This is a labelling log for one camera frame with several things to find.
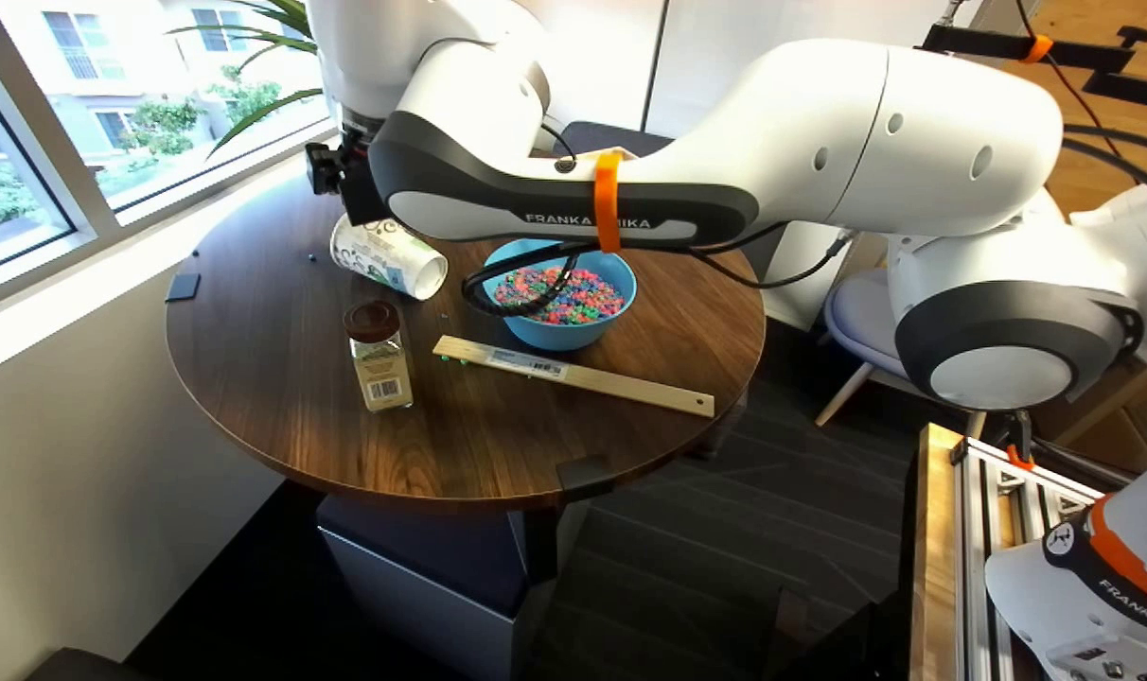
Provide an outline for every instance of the floor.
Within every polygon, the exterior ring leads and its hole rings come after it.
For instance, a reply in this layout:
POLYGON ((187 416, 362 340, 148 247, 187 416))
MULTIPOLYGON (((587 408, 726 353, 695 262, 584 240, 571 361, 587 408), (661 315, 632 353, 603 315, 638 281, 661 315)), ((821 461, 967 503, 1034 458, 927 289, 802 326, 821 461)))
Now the floor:
MULTIPOLYGON (((817 431, 808 416, 846 369, 839 346, 772 320, 749 408, 722 450, 587 508, 517 678, 653 678, 632 669, 645 648, 645 659, 687 649, 657 678, 768 678, 760 630, 772 621, 792 621, 782 636, 808 649, 889 596, 916 431, 927 421, 962 426, 962 413, 863 385, 817 431), (611 659, 587 644, 592 630, 615 630, 611 659)), ((315 534, 315 508, 315 490, 282 484, 127 667, 150 681, 457 678, 359 617, 315 534)))

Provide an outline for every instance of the blue bowl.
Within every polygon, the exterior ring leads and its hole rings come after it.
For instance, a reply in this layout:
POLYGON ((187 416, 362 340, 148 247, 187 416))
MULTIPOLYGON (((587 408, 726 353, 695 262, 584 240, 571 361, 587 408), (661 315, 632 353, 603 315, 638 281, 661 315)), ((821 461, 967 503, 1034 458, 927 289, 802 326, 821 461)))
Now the blue bowl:
MULTIPOLYGON (((510 238, 489 254, 489 263, 513 258, 513 254, 541 250, 541 247, 553 247, 553 240, 548 238, 510 238)), ((580 346, 603 340, 604 327, 632 308, 638 283, 634 283, 634 268, 623 258, 591 250, 591 254, 580 254, 574 263, 599 273, 620 296, 620 308, 611 316, 603 316, 591 326, 548 326, 541 316, 517 316, 517 315, 503 316, 503 326, 522 344, 531 344, 537 353, 580 353, 580 346)), ((499 283, 503 283, 503 274, 492 274, 492 281, 485 281, 485 289, 494 296, 499 283)))

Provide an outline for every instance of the round wooden table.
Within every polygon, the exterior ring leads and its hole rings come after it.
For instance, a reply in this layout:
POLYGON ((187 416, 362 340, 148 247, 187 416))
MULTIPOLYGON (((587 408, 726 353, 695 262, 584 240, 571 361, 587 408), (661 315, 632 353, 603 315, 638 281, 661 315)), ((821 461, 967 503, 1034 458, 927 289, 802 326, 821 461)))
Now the round wooden table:
POLYGON ((431 356, 442 334, 526 346, 457 281, 494 240, 440 240, 442 289, 402 300, 412 408, 368 413, 345 316, 383 288, 329 262, 341 202, 280 184, 219 224, 182 263, 192 301, 166 344, 192 399, 272 470, 389 503, 553 508, 698 446, 741 399, 764 346, 755 289, 693 258, 623 250, 634 306, 587 353, 599 369, 716 394, 716 421, 431 356))

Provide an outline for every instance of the ruler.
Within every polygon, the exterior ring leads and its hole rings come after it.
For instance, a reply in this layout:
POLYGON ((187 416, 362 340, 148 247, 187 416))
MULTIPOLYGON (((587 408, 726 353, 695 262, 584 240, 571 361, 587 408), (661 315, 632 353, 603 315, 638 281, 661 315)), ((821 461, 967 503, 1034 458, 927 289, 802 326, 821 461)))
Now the ruler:
POLYGON ((494 369, 526 374, 537 380, 561 380, 561 385, 609 394, 609 395, 623 395, 623 399, 643 399, 643 405, 657 405, 657 408, 672 408, 672 413, 716 416, 716 394, 645 380, 645 378, 599 369, 599 365, 584 365, 584 361, 561 361, 548 356, 531 356, 531 353, 513 353, 513 346, 499 346, 499 344, 475 344, 464 336, 440 336, 431 356, 479 361, 479 365, 494 365, 494 369))

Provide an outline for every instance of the window sill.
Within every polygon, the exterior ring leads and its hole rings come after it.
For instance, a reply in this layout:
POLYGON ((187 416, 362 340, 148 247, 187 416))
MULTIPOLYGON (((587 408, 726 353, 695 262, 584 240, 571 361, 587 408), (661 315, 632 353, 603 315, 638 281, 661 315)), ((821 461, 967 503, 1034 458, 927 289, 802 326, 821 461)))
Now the window sill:
POLYGON ((145 216, 148 225, 127 238, 0 300, 0 361, 174 268, 222 216, 300 175, 305 175, 301 152, 238 162, 219 187, 186 200, 171 216, 145 216))

